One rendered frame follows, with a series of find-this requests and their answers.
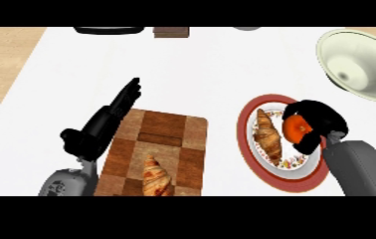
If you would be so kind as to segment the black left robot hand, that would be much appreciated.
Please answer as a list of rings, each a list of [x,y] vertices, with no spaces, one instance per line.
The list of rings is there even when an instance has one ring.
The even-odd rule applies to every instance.
[[[112,103],[97,110],[83,129],[67,128],[61,132],[64,149],[69,154],[87,161],[99,159],[112,142],[123,119],[140,96],[140,79],[133,78]]]

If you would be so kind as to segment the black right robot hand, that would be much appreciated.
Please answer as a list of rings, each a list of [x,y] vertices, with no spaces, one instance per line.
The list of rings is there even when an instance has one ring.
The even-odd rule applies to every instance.
[[[323,137],[332,135],[335,138],[342,139],[348,134],[344,117],[325,103],[304,100],[289,104],[282,116],[283,121],[294,115],[301,115],[313,128],[313,131],[302,137],[301,142],[292,144],[299,153],[310,155]]]

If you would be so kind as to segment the orange squash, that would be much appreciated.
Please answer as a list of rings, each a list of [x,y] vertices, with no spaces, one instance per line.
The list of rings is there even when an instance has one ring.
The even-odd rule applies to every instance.
[[[299,143],[311,131],[313,128],[301,115],[291,116],[282,124],[283,136],[292,143]]]

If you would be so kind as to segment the pale green bowl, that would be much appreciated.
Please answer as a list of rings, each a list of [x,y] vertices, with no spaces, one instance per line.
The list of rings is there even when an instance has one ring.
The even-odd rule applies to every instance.
[[[317,41],[316,56],[336,87],[376,102],[376,36],[353,29],[332,30]]]

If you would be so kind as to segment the red rimmed patterned plate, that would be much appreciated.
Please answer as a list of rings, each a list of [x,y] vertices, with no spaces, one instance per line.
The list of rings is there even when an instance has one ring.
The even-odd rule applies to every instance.
[[[238,118],[236,139],[243,160],[258,178],[274,188],[286,192],[305,192],[323,182],[329,168],[322,157],[326,147],[320,141],[314,152],[304,155],[297,151],[282,132],[283,112],[295,99],[283,95],[263,95],[245,105]],[[282,158],[274,164],[260,143],[254,140],[258,130],[257,111],[263,110],[280,136]]]

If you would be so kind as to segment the checkered wooden cutting board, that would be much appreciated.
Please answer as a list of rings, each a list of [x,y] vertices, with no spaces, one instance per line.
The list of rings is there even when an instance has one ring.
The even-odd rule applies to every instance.
[[[173,178],[173,195],[199,196],[205,139],[205,118],[133,109],[112,141],[96,195],[143,194],[145,160],[152,155]]]

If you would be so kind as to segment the croissant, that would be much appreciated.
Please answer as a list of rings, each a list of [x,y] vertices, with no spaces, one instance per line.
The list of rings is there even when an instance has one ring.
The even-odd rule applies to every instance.
[[[143,194],[146,196],[173,195],[173,178],[152,155],[145,160],[143,179]]]
[[[277,166],[282,159],[282,143],[277,129],[263,109],[257,110],[257,126],[254,141],[266,152],[269,160]]]

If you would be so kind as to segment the brown wooden block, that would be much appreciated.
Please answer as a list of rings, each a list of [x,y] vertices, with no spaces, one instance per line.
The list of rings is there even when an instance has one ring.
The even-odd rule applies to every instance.
[[[156,38],[187,38],[189,27],[156,27],[154,33]]]

